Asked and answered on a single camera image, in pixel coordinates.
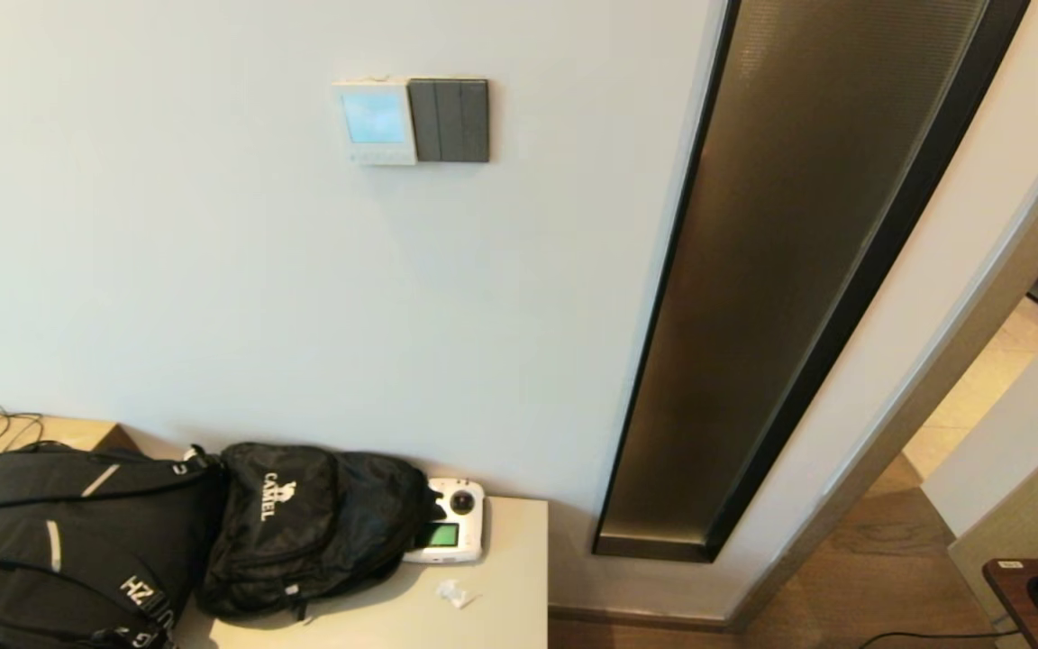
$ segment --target black backpack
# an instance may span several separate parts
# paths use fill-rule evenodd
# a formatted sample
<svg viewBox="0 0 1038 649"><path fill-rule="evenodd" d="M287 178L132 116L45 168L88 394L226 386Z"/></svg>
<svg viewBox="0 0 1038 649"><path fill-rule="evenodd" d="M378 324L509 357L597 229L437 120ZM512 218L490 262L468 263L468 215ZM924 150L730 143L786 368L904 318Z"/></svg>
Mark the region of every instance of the black backpack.
<svg viewBox="0 0 1038 649"><path fill-rule="evenodd" d="M218 618L291 610L302 619L309 600L390 576L435 517L427 476L392 457L263 443L220 456L226 513L194 595Z"/></svg>
<svg viewBox="0 0 1038 649"><path fill-rule="evenodd" d="M0 648L158 649L201 578L218 460L39 442L0 454Z"/></svg>

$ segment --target baseboard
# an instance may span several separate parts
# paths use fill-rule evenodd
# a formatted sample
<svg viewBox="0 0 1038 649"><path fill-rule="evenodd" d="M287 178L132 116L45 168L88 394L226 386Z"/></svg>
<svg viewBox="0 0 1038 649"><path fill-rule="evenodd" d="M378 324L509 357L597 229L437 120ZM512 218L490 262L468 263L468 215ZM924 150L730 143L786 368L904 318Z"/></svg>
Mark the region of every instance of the baseboard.
<svg viewBox="0 0 1038 649"><path fill-rule="evenodd" d="M655 613L601 612L598 609L577 609L574 606L547 607L549 618L574 620L580 623L605 625L643 625L643 627L666 628L673 631L726 632L725 620L710 620L685 616L659 616Z"/></svg>

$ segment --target light switch panel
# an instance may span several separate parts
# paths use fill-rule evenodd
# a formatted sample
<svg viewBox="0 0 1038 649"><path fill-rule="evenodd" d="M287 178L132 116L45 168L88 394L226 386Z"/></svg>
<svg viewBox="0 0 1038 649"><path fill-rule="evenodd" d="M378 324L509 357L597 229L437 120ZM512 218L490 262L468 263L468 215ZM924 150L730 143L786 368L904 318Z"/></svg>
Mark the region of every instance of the light switch panel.
<svg viewBox="0 0 1038 649"><path fill-rule="evenodd" d="M487 161L486 79L409 79L419 161Z"/></svg>

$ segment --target crumpled paper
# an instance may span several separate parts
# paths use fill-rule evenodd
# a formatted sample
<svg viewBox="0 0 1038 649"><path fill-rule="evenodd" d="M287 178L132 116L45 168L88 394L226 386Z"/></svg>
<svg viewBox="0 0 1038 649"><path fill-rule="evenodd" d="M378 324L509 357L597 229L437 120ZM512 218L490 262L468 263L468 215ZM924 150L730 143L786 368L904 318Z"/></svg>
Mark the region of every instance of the crumpled paper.
<svg viewBox="0 0 1038 649"><path fill-rule="evenodd" d="M472 603L479 597L477 592L464 591L464 589L459 588L459 579L440 580L440 586L435 589L435 595L446 599L454 607L459 610L462 610L466 604Z"/></svg>

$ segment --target reflective stripe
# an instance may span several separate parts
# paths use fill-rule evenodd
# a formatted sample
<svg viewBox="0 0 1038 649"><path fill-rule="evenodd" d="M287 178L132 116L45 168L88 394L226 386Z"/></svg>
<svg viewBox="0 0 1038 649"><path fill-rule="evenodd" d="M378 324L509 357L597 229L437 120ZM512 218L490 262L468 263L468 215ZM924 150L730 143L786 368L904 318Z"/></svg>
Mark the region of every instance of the reflective stripe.
<svg viewBox="0 0 1038 649"><path fill-rule="evenodd" d="M103 483L106 482L107 478L110 478L112 475L114 475L115 471L118 471L118 469L119 469L118 464L111 464L110 467L106 469L106 471L103 471L102 476L94 478L94 482L90 484L89 488L86 488L86 490L84 490L82 496L87 497L91 493L94 493L94 489L98 489L99 486L102 486Z"/></svg>
<svg viewBox="0 0 1038 649"><path fill-rule="evenodd" d="M62 542L58 540L58 523L46 522L47 534L51 535L51 570L62 571Z"/></svg>

